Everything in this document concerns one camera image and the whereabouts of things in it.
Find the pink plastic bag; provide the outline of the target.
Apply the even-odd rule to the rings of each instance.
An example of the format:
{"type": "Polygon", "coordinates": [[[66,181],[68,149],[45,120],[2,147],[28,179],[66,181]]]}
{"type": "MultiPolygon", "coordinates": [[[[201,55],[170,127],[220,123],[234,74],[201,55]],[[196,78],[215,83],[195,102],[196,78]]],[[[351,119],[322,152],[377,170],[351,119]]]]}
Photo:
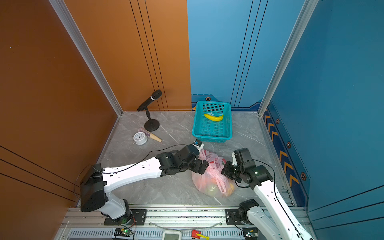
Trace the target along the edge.
{"type": "Polygon", "coordinates": [[[207,150],[201,151],[199,159],[206,160],[209,166],[203,175],[192,173],[192,181],[195,187],[212,198],[227,198],[232,195],[237,186],[233,180],[222,175],[222,170],[227,161],[207,150]]]}

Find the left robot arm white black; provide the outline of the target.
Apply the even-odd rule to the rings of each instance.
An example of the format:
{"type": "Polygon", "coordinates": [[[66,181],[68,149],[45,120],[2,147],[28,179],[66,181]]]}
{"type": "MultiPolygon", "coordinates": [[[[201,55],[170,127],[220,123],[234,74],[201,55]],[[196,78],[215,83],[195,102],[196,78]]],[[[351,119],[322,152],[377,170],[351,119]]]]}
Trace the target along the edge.
{"type": "Polygon", "coordinates": [[[81,211],[99,211],[115,223],[127,221],[132,215],[129,204],[127,200],[114,195],[114,190],[142,180],[185,171],[202,175],[209,166],[208,161],[199,158],[203,147],[201,141],[195,140],[181,150],[161,153],[131,165],[114,168],[92,165],[80,182],[81,211]]]}

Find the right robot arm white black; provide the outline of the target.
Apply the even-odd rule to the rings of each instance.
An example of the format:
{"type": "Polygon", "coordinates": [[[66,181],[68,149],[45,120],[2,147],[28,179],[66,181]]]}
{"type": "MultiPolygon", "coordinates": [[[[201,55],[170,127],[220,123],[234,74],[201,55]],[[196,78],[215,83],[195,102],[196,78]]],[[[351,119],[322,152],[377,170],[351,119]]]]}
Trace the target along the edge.
{"type": "Polygon", "coordinates": [[[266,215],[254,199],[244,201],[238,209],[226,210],[227,225],[253,225],[266,240],[313,240],[283,200],[265,166],[258,166],[247,148],[235,150],[233,161],[226,162],[222,174],[236,183],[248,184],[268,211],[266,215]]]}

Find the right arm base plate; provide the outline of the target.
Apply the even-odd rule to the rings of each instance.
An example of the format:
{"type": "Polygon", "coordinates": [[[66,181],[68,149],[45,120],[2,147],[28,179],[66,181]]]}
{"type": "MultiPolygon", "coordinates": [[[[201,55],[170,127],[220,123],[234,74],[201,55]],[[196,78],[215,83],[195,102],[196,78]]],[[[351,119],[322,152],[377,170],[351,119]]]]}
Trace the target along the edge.
{"type": "Polygon", "coordinates": [[[226,214],[226,223],[229,226],[251,224],[248,220],[246,211],[241,208],[226,209],[225,214],[226,214]]]}

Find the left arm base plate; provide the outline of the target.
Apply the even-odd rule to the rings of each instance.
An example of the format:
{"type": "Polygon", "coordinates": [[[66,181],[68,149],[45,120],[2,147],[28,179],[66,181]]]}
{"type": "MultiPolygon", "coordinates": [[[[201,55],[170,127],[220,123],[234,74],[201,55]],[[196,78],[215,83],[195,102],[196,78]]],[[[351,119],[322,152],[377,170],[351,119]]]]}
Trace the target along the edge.
{"type": "Polygon", "coordinates": [[[147,217],[147,210],[146,209],[133,209],[129,210],[129,212],[126,215],[123,215],[122,217],[113,220],[110,217],[106,217],[104,221],[105,226],[143,226],[145,224],[147,217]]]}

